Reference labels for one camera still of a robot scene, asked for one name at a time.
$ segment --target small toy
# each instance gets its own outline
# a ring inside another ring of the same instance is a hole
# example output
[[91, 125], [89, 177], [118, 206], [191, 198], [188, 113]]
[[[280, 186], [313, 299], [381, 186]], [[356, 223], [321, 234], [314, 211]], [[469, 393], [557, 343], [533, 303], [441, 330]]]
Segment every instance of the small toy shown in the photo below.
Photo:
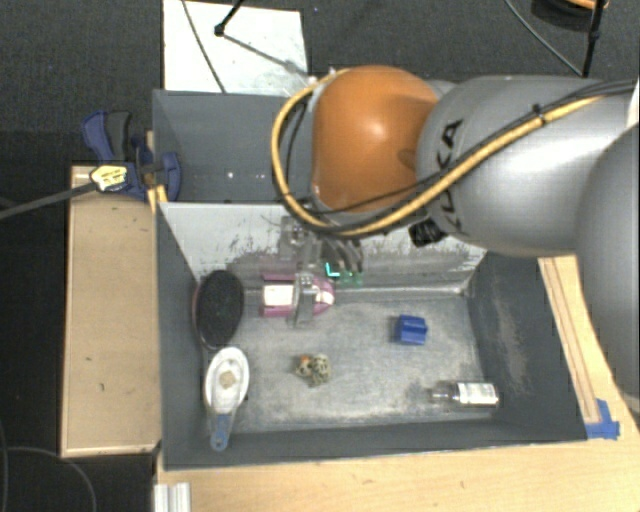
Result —
[[310, 377], [313, 386], [324, 384], [331, 378], [329, 358], [324, 354], [301, 356], [300, 363], [296, 368], [296, 374], [304, 378]]

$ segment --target black brush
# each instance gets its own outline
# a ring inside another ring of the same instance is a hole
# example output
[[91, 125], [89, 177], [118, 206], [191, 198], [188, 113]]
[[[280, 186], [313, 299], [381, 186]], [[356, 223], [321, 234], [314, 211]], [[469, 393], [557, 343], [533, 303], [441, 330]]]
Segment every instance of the black brush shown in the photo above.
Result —
[[193, 296], [192, 321], [207, 350], [216, 351], [229, 343], [243, 310], [244, 288], [234, 274], [216, 270], [200, 281]]

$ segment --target wooden board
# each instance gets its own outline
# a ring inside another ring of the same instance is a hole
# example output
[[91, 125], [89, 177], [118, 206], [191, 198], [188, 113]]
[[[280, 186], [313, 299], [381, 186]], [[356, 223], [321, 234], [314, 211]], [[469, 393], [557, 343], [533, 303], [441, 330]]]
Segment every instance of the wooden board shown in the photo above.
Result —
[[640, 435], [591, 328], [575, 260], [540, 264], [582, 407], [597, 416], [587, 401], [607, 400], [619, 440], [171, 473], [160, 463], [158, 482], [190, 482], [194, 512], [638, 512]]
[[[72, 186], [89, 168], [72, 170]], [[153, 223], [140, 201], [71, 201], [60, 451], [151, 451], [160, 439]]]

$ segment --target blue block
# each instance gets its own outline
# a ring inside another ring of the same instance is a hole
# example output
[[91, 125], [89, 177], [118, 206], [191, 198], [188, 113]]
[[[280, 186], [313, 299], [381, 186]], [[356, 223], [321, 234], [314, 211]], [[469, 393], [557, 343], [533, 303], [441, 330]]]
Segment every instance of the blue block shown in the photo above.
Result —
[[407, 345], [424, 345], [427, 323], [419, 316], [400, 315], [396, 321], [394, 341]]

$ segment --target yellow tag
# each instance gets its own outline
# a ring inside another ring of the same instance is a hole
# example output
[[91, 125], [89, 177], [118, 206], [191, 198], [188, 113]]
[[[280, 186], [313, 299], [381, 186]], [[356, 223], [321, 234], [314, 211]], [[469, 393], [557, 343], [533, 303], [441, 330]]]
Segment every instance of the yellow tag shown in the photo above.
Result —
[[124, 165], [101, 165], [90, 174], [101, 192], [118, 192], [127, 186], [127, 168]]

